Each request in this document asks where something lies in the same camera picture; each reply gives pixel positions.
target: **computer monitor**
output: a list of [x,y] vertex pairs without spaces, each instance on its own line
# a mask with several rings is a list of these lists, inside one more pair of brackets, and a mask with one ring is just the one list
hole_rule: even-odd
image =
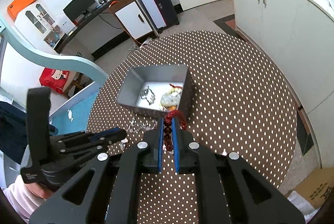
[[64,13],[73,22],[94,3],[96,0],[73,0],[65,7]]

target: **round table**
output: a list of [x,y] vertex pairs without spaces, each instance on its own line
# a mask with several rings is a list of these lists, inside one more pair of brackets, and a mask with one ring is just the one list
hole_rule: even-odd
[[[131,67],[186,64],[196,90],[188,131],[215,153],[235,151],[275,187],[287,174],[296,141],[296,110],[284,77],[263,53],[243,40],[217,32],[167,36],[133,52],[101,88],[88,131],[128,129],[134,114],[116,104]],[[151,118],[138,122],[151,123]],[[144,131],[128,133],[128,146]],[[119,144],[110,154],[122,153]],[[198,223],[194,175],[175,173],[164,153],[161,174],[142,174],[138,223]]]

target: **orange box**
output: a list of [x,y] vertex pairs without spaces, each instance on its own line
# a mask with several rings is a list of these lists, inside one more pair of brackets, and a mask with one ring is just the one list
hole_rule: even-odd
[[10,17],[15,21],[19,12],[21,12],[24,8],[34,3],[37,0],[14,0],[8,7],[7,13]]

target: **open box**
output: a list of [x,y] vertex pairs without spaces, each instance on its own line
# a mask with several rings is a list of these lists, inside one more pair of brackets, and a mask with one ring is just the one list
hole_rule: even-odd
[[[188,118],[195,84],[186,65],[151,65],[129,69],[116,102],[139,115],[155,118],[165,116],[168,112],[160,110],[159,103],[161,96],[171,88],[169,84],[183,87],[177,110]],[[155,94],[155,101],[151,105],[140,98],[141,91],[147,85]]]

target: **black and white suitcase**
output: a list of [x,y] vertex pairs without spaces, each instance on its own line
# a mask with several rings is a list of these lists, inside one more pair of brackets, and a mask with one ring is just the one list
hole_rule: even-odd
[[158,29],[180,24],[171,0],[141,1]]

